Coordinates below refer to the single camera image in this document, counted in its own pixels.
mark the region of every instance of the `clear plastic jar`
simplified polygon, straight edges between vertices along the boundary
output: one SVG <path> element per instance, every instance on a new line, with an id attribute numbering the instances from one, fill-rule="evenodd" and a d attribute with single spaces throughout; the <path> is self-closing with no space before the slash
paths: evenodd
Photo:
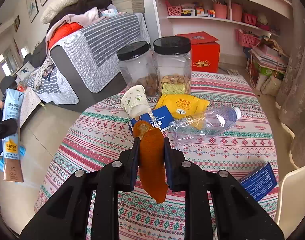
<path id="1" fill-rule="evenodd" d="M 158 75 L 147 42 L 138 41 L 126 45 L 118 50 L 117 57 L 117 67 L 128 87 L 142 85 L 147 97 L 155 96 L 158 91 Z"/>
<path id="2" fill-rule="evenodd" d="M 190 94 L 191 43 L 180 36 L 154 41 L 153 64 L 158 69 L 158 94 Z"/>

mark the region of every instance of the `red box lid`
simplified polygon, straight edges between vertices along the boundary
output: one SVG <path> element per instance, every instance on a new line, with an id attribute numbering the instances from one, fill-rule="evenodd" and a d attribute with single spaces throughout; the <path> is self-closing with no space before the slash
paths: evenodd
<path id="1" fill-rule="evenodd" d="M 177 34 L 176 36 L 182 36 L 190 39 L 191 44 L 202 44 L 218 41 L 217 38 L 205 32 Z"/>

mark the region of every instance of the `floral curtain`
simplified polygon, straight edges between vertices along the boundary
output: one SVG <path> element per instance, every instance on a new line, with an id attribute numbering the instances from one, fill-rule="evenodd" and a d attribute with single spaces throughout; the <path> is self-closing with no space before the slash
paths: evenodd
<path id="1" fill-rule="evenodd" d="M 280 120 L 295 134 L 291 154 L 298 167 L 305 165 L 305 8 L 292 0 L 294 44 L 276 101 Z"/>

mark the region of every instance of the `silver bolt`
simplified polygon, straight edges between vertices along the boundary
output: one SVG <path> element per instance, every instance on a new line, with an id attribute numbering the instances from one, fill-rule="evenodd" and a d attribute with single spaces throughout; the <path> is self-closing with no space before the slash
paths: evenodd
<path id="1" fill-rule="evenodd" d="M 188 162 L 188 161 L 184 161 L 181 163 L 181 165 L 185 168 L 189 168 L 191 166 L 191 162 Z"/>
<path id="2" fill-rule="evenodd" d="M 82 177 L 85 174 L 85 172 L 83 170 L 77 170 L 75 172 L 75 176 L 76 177 Z"/>
<path id="3" fill-rule="evenodd" d="M 228 173 L 228 171 L 219 171 L 219 175 L 223 178 L 226 178 L 226 177 L 228 177 L 229 173 Z"/>
<path id="4" fill-rule="evenodd" d="M 122 165 L 122 163 L 120 161 L 115 161 L 112 163 L 112 166 L 115 167 L 115 168 L 118 168 Z"/>

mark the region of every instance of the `red pillow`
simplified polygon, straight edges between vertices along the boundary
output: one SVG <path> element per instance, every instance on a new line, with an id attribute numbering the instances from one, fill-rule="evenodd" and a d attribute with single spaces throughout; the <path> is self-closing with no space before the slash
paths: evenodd
<path id="1" fill-rule="evenodd" d="M 60 41 L 62 38 L 82 28 L 83 26 L 81 26 L 78 23 L 66 23 L 63 26 L 59 27 L 58 29 L 56 29 L 54 35 L 49 41 L 49 49 L 51 49 L 52 46 L 54 46 L 54 44 L 56 44 L 57 41 Z"/>

